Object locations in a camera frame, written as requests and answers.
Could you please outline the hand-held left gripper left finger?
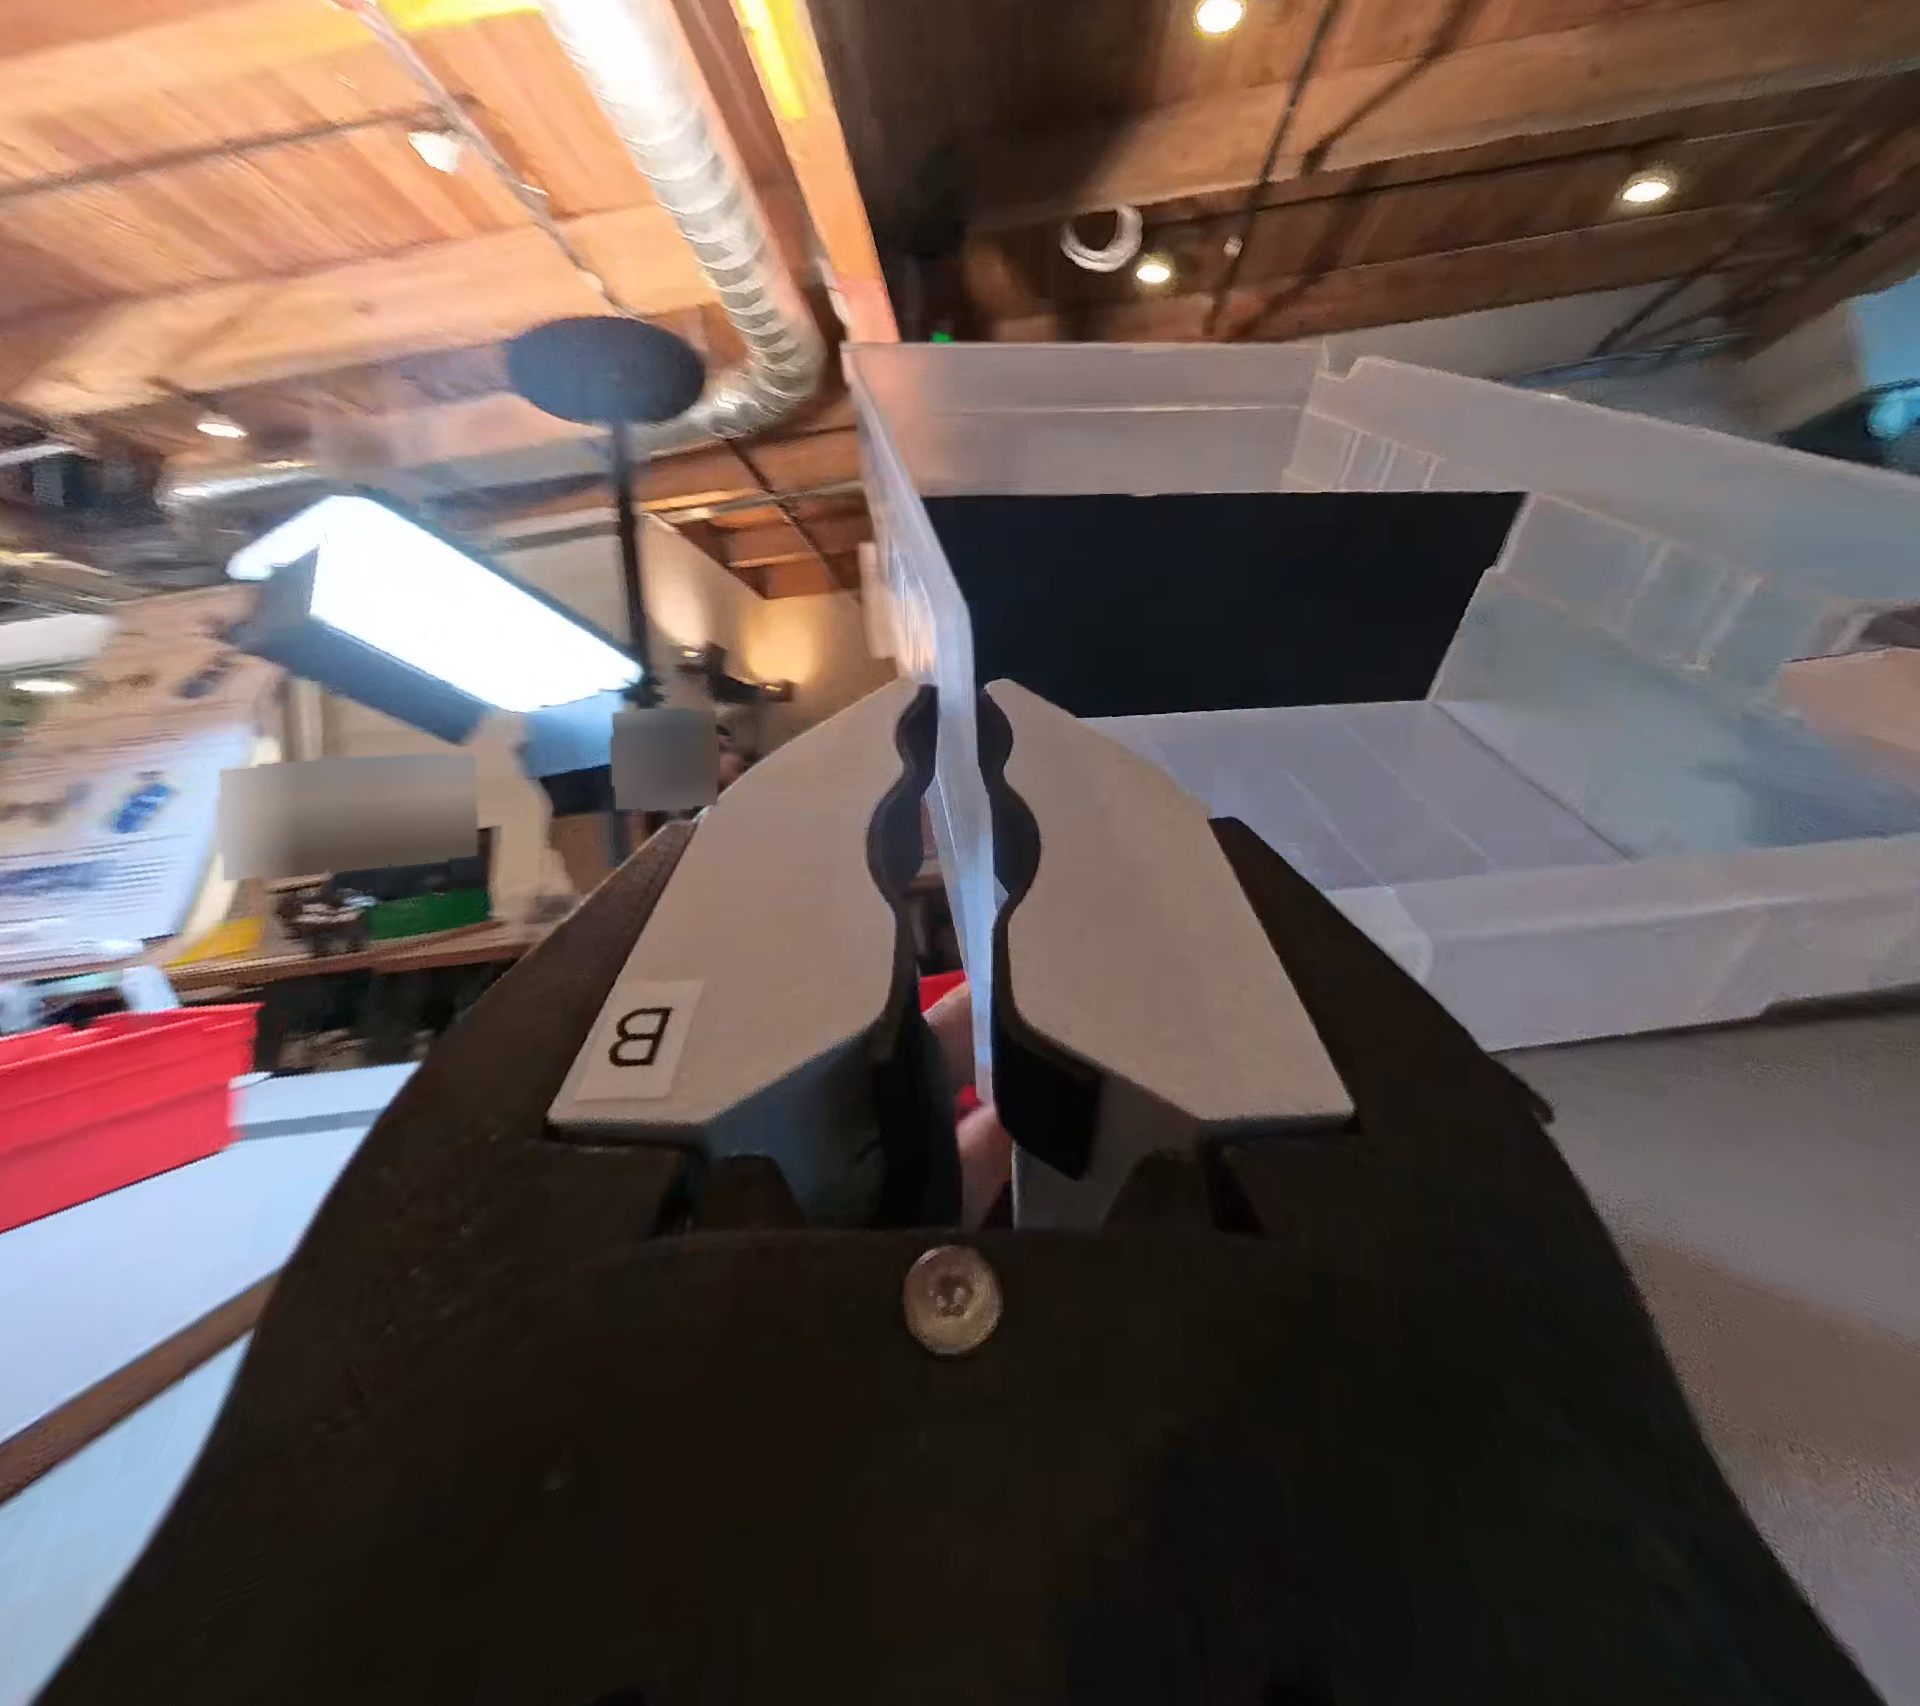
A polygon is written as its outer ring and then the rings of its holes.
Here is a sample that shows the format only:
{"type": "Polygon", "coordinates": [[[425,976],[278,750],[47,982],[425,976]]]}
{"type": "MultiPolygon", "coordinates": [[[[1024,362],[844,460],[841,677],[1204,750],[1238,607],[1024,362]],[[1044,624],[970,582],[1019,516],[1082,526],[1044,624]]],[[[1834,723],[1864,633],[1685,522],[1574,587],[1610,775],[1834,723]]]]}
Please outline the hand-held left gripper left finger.
{"type": "Polygon", "coordinates": [[[940,733],[894,680],[708,806],[546,1109],[571,1143],[766,1159],[808,1224],[961,1213],[908,914],[940,733]]]}

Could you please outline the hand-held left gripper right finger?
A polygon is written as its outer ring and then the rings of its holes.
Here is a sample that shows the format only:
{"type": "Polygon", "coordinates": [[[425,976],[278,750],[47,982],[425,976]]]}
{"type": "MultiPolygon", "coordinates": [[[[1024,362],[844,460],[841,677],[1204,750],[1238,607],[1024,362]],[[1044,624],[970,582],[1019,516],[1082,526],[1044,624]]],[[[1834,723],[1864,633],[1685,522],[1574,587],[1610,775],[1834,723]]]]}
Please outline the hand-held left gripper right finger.
{"type": "Polygon", "coordinates": [[[1000,888],[992,1104],[1016,1224],[1093,1230],[1151,1157],[1353,1122],[1207,808],[1163,766],[995,680],[979,778],[1000,888]]]}

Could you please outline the clear plastic bin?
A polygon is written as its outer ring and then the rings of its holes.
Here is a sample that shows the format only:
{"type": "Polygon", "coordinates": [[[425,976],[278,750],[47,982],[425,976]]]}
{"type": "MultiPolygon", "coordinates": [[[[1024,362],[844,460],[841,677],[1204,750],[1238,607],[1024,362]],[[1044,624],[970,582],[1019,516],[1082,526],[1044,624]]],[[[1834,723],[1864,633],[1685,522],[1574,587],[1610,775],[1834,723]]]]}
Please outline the clear plastic bin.
{"type": "Polygon", "coordinates": [[[1012,681],[1253,829],[1490,1052],[1916,985],[1916,773],[1791,673],[1916,613],[1916,476],[1317,345],[851,344],[992,1081],[1012,681]]]}

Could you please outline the green plastic bin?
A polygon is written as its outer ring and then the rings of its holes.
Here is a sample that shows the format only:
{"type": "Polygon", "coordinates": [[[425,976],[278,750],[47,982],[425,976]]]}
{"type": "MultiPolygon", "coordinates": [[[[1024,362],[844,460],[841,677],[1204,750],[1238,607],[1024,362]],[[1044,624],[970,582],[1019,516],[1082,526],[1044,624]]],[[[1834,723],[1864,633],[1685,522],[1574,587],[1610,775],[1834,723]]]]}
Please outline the green plastic bin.
{"type": "Polygon", "coordinates": [[[491,893],[482,884],[376,900],[364,912],[364,927],[370,944],[389,944],[487,925],[491,918],[491,893]]]}

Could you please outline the led light panel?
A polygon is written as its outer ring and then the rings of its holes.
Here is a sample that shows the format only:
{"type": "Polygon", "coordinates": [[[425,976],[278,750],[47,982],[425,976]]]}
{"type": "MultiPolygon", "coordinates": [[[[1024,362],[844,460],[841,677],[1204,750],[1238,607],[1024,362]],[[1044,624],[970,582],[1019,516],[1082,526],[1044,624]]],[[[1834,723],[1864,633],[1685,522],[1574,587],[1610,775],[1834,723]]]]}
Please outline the led light panel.
{"type": "Polygon", "coordinates": [[[332,491],[243,539],[230,639],[253,659],[444,743],[646,683],[586,616],[374,491],[332,491]]]}

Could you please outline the black floor lamp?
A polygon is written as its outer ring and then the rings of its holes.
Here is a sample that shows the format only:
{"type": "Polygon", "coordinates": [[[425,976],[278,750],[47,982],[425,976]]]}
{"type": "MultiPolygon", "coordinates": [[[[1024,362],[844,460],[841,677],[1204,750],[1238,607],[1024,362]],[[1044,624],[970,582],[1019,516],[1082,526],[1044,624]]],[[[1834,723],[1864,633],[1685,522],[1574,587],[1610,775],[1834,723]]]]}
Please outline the black floor lamp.
{"type": "Polygon", "coordinates": [[[525,328],[505,342],[504,366],[516,397],[554,419],[601,428],[607,436],[621,602],[635,659],[625,701],[654,707],[660,685],[642,577],[632,434],[635,425],[669,424],[693,407],[705,390],[705,366],[676,331],[623,316],[560,318],[525,328]]]}

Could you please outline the instruction board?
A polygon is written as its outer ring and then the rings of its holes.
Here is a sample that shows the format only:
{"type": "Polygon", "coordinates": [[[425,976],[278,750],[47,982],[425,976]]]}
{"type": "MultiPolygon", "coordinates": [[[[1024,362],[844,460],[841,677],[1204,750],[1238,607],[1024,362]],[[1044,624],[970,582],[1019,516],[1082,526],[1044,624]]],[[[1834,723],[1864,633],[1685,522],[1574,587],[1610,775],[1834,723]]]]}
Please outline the instruction board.
{"type": "Polygon", "coordinates": [[[230,642],[230,593],[120,607],[85,662],[3,676],[3,976],[171,939],[218,868],[224,775],[278,756],[278,670],[230,642]]]}

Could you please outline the red plastic bin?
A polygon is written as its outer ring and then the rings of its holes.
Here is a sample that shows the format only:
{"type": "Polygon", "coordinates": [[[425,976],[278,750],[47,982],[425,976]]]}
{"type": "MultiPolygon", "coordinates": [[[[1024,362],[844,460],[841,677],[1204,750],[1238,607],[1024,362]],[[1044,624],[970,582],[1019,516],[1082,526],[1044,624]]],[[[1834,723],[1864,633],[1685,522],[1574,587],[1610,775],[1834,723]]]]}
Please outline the red plastic bin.
{"type": "Polygon", "coordinates": [[[260,1003],[103,1013],[2,1041],[2,1230],[218,1156],[260,1003]]]}

